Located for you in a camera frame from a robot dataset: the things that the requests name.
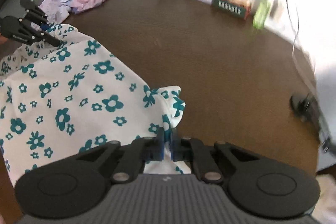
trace circular pad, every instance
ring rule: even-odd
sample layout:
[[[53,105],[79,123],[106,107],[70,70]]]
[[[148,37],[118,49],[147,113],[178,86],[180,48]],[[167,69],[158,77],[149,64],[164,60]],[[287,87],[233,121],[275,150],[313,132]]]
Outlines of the circular pad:
[[[320,195],[314,177],[269,159],[239,164],[229,180],[228,191],[244,210],[271,219],[302,215],[316,204]]]
[[[95,207],[107,190],[106,180],[97,171],[68,166],[22,176],[15,194],[23,211],[47,219],[69,218]]]

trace white cloth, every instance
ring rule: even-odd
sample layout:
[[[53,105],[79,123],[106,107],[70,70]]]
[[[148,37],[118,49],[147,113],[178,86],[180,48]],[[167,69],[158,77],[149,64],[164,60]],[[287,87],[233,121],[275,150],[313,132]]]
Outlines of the white cloth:
[[[321,224],[336,223],[336,182],[335,179],[327,174],[316,177],[321,193],[319,201],[312,213],[312,217]]]
[[[121,145],[154,137],[163,128],[169,139],[185,103],[180,88],[150,89],[92,37],[70,25],[44,42],[23,45],[1,61],[0,146],[12,184],[25,172],[110,140]],[[183,163],[152,162],[145,172],[189,172]]]

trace wooden table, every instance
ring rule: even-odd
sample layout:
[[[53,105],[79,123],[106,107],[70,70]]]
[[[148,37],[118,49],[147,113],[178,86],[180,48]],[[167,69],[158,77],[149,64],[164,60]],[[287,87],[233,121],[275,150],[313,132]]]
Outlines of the wooden table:
[[[180,86],[182,136],[227,141],[315,173],[316,132],[289,107],[293,92],[308,92],[292,45],[254,29],[251,18],[196,0],[107,0],[65,23],[96,38],[151,88]],[[299,51],[297,58],[313,80]],[[11,224],[20,213],[8,182],[1,185],[0,211]]]

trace black device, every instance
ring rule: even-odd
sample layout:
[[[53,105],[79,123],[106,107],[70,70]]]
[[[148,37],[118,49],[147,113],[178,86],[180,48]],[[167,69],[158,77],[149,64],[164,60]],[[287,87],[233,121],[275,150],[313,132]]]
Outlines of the black device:
[[[303,122],[311,122],[319,133],[318,138],[323,151],[336,155],[336,144],[332,140],[329,127],[325,117],[320,110],[319,104],[314,96],[308,94],[294,94],[289,100],[294,114]]]
[[[50,28],[47,15],[30,0],[20,0],[20,5],[25,8],[26,15],[23,18],[6,16],[1,19],[1,35],[27,45],[44,41],[54,47],[58,47],[60,40],[45,32],[45,30]],[[31,26],[32,23],[40,26],[41,30],[35,30]]]
[[[304,171],[229,143],[181,139],[175,129],[170,148],[192,174],[142,173],[146,161],[163,159],[163,131],[32,170],[15,186],[25,213],[17,224],[317,223],[309,214],[319,185]]]

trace metal screw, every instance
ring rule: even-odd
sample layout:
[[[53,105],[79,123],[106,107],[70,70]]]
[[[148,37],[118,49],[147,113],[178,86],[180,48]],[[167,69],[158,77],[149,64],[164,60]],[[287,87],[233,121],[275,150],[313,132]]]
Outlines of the metal screw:
[[[207,180],[216,181],[221,179],[221,174],[217,172],[208,172],[204,175]]]
[[[109,143],[111,143],[111,144],[119,144],[120,142],[119,141],[110,141]]]
[[[120,173],[115,173],[113,175],[113,179],[115,181],[126,181],[129,179],[129,175],[124,173],[124,172],[120,172]]]

